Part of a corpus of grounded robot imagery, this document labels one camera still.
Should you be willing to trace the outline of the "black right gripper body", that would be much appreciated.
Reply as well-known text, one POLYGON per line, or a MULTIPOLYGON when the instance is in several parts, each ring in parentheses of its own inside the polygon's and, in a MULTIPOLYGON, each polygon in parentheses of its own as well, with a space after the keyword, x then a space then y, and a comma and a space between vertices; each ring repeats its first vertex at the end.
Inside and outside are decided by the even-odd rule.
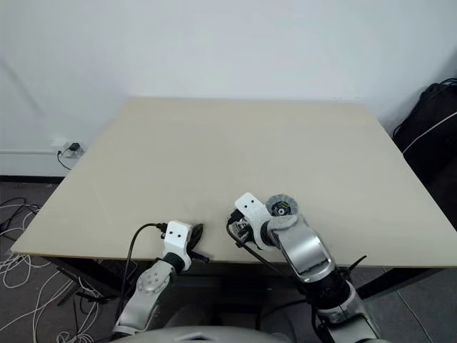
POLYGON ((231 232, 235 236, 236 245, 241 247, 243 244, 254 243, 253 229, 244 219, 231 224, 231 232))

